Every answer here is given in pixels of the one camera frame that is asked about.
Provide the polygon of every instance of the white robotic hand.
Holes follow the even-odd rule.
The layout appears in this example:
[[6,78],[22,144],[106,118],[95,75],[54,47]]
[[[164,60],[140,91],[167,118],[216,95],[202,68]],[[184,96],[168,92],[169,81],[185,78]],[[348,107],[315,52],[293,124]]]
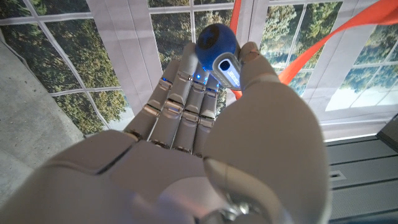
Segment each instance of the white robotic hand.
[[[222,32],[210,30],[211,50]],[[215,121],[218,81],[202,59],[188,44],[123,133],[51,158],[3,206],[2,223],[326,223],[326,152],[309,107],[247,43],[208,66],[243,90]]]
[[216,118],[218,87],[190,43],[181,62],[169,63],[148,103],[124,131],[165,149],[201,156]]

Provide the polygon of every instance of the tree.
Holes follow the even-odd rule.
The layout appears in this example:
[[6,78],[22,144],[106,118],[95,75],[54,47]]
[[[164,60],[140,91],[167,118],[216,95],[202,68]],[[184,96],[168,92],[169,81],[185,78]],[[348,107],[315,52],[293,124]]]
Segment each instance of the tree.
[[30,0],[38,15],[52,15],[73,12],[89,12],[85,0]]
[[103,130],[104,124],[97,117],[85,93],[56,96],[54,100],[83,134],[93,134]]
[[293,6],[273,6],[268,9],[266,26],[262,32],[262,40],[277,42],[290,32],[290,21],[296,17]]
[[390,62],[396,62],[398,61],[398,47],[393,51],[390,57]]
[[49,93],[80,88],[75,76],[37,24],[1,27],[6,43],[21,57]]
[[390,89],[398,79],[398,65],[383,66],[373,78],[368,88],[379,86]]
[[355,61],[356,65],[382,62],[398,40],[398,24],[377,26]]
[[189,0],[148,0],[149,7],[189,6]]
[[268,8],[260,52],[276,70],[282,70],[285,67],[302,11],[302,5]]
[[291,87],[299,96],[302,96],[311,74],[312,72],[298,72],[298,74],[294,76],[293,80],[289,83],[289,87]]
[[219,23],[229,26],[231,17],[232,10],[195,12],[196,37],[198,37],[200,32],[208,25]]
[[363,91],[377,69],[377,67],[351,69],[340,89],[349,88],[354,90],[355,93]]
[[30,16],[30,11],[25,6],[23,0],[0,1],[0,19],[22,16]]
[[218,88],[218,96],[216,103],[216,117],[226,108],[226,88],[221,86]]
[[152,26],[163,70],[173,59],[180,60],[183,48],[191,41],[189,13],[153,14]]
[[127,101],[121,91],[91,92],[91,95],[106,122],[119,121],[120,114],[126,112]]
[[46,25],[87,88],[120,85],[94,20],[77,19]]
[[234,2],[234,0],[194,0],[194,4],[214,4],[214,3],[229,3]]
[[[314,3],[307,6],[297,37],[295,53],[290,58],[291,62],[330,33],[341,4],[341,2],[329,2]],[[304,65],[304,68],[315,67],[321,52],[322,48]]]

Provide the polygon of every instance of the vent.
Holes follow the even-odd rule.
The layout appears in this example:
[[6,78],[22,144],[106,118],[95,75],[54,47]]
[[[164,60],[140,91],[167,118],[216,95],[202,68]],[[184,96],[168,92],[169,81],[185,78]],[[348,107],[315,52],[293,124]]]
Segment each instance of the vent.
[[346,177],[341,173],[340,170],[330,171],[329,181],[336,181],[336,180],[346,180]]

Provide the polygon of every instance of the orange ribbon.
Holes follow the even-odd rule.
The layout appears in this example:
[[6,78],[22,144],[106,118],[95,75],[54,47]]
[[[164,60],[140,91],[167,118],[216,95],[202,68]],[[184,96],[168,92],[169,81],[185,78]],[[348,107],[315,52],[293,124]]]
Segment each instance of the orange ribbon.
[[[241,1],[235,0],[234,9],[231,18],[230,28],[236,33],[238,26],[239,11],[241,8]],[[332,33],[318,41],[296,60],[294,60],[285,70],[279,75],[279,80],[284,84],[289,84],[300,69],[310,60],[310,58],[336,33],[349,29],[351,27],[378,24],[378,25],[392,25],[398,23],[398,1],[396,0],[380,0],[373,5],[367,7],[342,26],[334,30]],[[241,91],[233,91],[236,99],[242,96]]]

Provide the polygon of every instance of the blue sphere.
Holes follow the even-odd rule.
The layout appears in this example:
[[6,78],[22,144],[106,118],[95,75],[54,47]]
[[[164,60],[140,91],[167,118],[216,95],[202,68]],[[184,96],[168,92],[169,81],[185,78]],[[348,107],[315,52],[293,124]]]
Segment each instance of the blue sphere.
[[236,37],[234,32],[224,24],[212,24],[199,35],[195,52],[205,70],[213,69],[213,62],[225,52],[235,54]]

